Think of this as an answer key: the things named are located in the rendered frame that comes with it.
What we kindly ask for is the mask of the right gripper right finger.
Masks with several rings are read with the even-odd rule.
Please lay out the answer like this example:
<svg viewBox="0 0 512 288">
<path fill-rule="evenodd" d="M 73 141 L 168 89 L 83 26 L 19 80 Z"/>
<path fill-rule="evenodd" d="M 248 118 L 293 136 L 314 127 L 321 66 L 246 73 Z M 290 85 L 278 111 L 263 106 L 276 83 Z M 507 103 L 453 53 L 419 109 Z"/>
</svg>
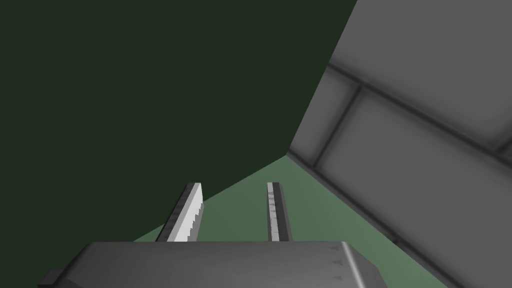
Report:
<svg viewBox="0 0 512 288">
<path fill-rule="evenodd" d="M 279 182 L 267 183 L 267 229 L 271 242 L 293 241 L 285 194 Z"/>
</svg>

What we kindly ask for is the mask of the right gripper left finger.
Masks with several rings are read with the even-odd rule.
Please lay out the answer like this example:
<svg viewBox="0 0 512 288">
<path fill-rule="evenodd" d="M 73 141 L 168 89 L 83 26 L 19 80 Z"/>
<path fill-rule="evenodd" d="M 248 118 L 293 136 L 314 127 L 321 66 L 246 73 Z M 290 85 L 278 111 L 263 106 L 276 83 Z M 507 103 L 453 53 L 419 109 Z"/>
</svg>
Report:
<svg viewBox="0 0 512 288">
<path fill-rule="evenodd" d="M 202 185 L 190 182 L 183 189 L 157 242 L 196 242 L 204 211 Z"/>
</svg>

